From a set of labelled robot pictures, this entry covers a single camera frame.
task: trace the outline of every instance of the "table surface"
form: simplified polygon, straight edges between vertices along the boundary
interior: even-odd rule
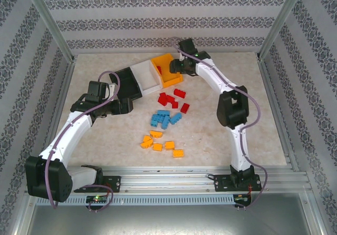
[[[77,58],[63,108],[58,131],[70,112],[71,105],[87,91],[89,81],[97,80],[100,73],[117,71],[149,60],[162,53],[80,54]],[[247,129],[247,142],[251,160],[261,165],[286,165],[275,122],[264,89],[254,53],[210,53],[215,65],[236,85],[245,85],[257,100],[262,116],[258,125]],[[110,83],[108,75],[102,81]],[[157,110],[179,110],[163,107],[158,102],[160,92],[173,94],[175,88],[187,92],[185,99],[177,99],[179,108],[190,104],[187,114],[175,125],[169,125],[157,143],[174,141],[176,149],[183,149],[184,158],[173,158],[172,151],[143,149],[140,143],[149,135],[152,114]],[[97,119],[87,131],[72,154],[69,165],[144,166],[218,166],[231,163],[229,133],[216,117],[218,95],[201,77],[184,76],[175,86],[154,92],[134,101],[134,110],[126,115],[109,115]],[[256,108],[249,105],[248,122],[256,118]]]

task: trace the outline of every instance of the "purple cable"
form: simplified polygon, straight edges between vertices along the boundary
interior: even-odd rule
[[[179,37],[173,37],[173,39],[181,40]],[[249,128],[249,127],[252,127],[252,126],[254,126],[254,125],[256,125],[256,124],[258,123],[258,121],[260,120],[260,117],[261,117],[261,109],[260,109],[260,106],[258,105],[257,101],[256,101],[253,97],[251,97],[249,94],[247,94],[246,92],[244,92],[244,91],[242,91],[242,90],[240,90],[240,89],[237,89],[235,86],[230,85],[230,84],[229,84],[229,83],[222,77],[222,75],[221,75],[215,68],[213,68],[212,65],[210,65],[210,64],[208,64],[208,63],[206,63],[206,62],[200,60],[200,59],[197,58],[197,57],[194,57],[194,56],[192,56],[192,55],[189,55],[189,54],[183,52],[181,49],[179,49],[179,48],[178,48],[176,45],[174,45],[174,44],[172,44],[172,46],[173,46],[177,51],[179,51],[181,54],[185,55],[186,57],[189,57],[189,58],[191,58],[191,59],[193,59],[193,60],[196,60],[196,61],[198,61],[198,62],[200,62],[200,63],[202,63],[202,64],[208,66],[210,69],[212,69],[212,70],[215,72],[215,74],[216,74],[216,75],[217,75],[217,76],[218,76],[218,77],[219,77],[219,78],[220,78],[220,79],[221,79],[221,80],[222,80],[228,87],[230,87],[231,89],[237,91],[238,93],[241,93],[241,94],[245,95],[246,97],[248,97],[248,98],[254,103],[254,105],[256,106],[256,109],[257,109],[257,117],[256,117],[255,121],[252,122],[251,124],[248,124],[248,125],[242,127],[242,129],[240,130],[240,147],[241,147],[241,151],[242,151],[242,154],[243,154],[243,156],[245,157],[245,159],[246,159],[250,164],[252,164],[253,166],[258,167],[258,168],[260,168],[260,169],[263,170],[263,172],[265,173],[265,180],[264,180],[264,183],[263,183],[263,185],[262,185],[261,191],[258,193],[258,195],[257,195],[257,197],[255,198],[255,200],[254,200],[254,201],[253,201],[253,202],[246,208],[246,209],[248,209],[248,208],[250,208],[253,204],[255,204],[255,202],[261,197],[261,194],[262,194],[263,190],[265,189],[265,186],[266,186],[267,180],[268,180],[268,173],[267,173],[266,168],[264,168],[263,166],[258,165],[258,164],[256,164],[256,163],[252,162],[252,161],[246,156],[246,153],[245,153],[245,151],[244,151],[244,149],[243,149],[242,131],[245,130],[245,129],[247,129],[247,128]]]
[[[113,192],[112,189],[111,189],[110,187],[108,187],[108,186],[92,184],[92,185],[84,186],[84,187],[82,187],[82,188],[96,188],[96,187],[108,189],[108,190],[111,192],[111,198],[110,198],[109,202],[108,202],[106,205],[104,205],[103,207],[101,207],[101,208],[98,209],[98,210],[92,210],[90,207],[91,207],[91,204],[94,203],[94,202],[90,202],[90,203],[89,203],[89,206],[88,206],[88,209],[89,209],[90,212],[91,212],[91,211],[95,211],[95,213],[97,213],[97,212],[99,212],[99,211],[102,211],[102,210],[104,210],[105,208],[107,208],[107,207],[112,203],[112,199],[113,199],[113,197],[114,197],[114,192]]]
[[[56,150],[56,147],[57,147],[58,143],[60,142],[61,138],[62,138],[63,135],[66,133],[66,131],[67,131],[67,130],[68,130],[68,129],[69,129],[69,128],[70,128],[70,127],[71,127],[71,126],[78,120],[78,119],[80,119],[80,118],[83,117],[84,115],[87,115],[88,113],[90,113],[90,112],[92,112],[92,111],[94,111],[94,110],[96,110],[96,109],[98,109],[98,108],[100,108],[100,107],[103,107],[105,104],[107,104],[108,102],[112,101],[113,98],[116,97],[117,93],[118,93],[119,90],[120,90],[120,86],[121,86],[120,78],[118,77],[118,75],[117,75],[116,73],[114,73],[114,72],[112,72],[112,71],[105,71],[105,72],[103,72],[103,73],[100,74],[100,76],[98,77],[98,81],[100,81],[100,80],[101,80],[101,77],[102,77],[104,74],[106,74],[106,73],[111,73],[111,74],[113,74],[113,75],[116,76],[116,79],[117,79],[117,88],[116,88],[114,94],[113,94],[108,100],[106,100],[105,102],[103,102],[102,104],[97,105],[97,106],[95,106],[95,107],[93,107],[93,108],[91,108],[91,109],[89,109],[89,110],[83,112],[83,113],[80,114],[78,117],[76,117],[74,120],[72,120],[71,123],[68,124],[68,125],[66,126],[66,128],[64,128],[64,130],[60,133],[60,135],[58,136],[58,138],[56,139],[56,141],[55,141],[55,143],[54,143],[54,145],[53,145],[53,147],[52,147],[52,150],[51,150],[50,153],[49,153],[49,156],[48,156],[48,159],[47,159],[47,162],[46,162],[46,167],[45,167],[45,170],[44,170],[44,172],[45,172],[45,173],[44,173],[44,179],[45,179],[45,183],[46,183],[46,189],[47,189],[48,199],[49,199],[49,202],[51,203],[51,205],[52,205],[52,207],[53,207],[54,209],[57,208],[57,203],[55,204],[54,201],[53,201],[53,196],[52,196],[52,192],[51,192],[51,187],[50,187],[50,184],[49,184],[49,164],[50,164],[50,161],[51,161],[51,159],[52,159],[53,154],[55,153],[54,150]]]

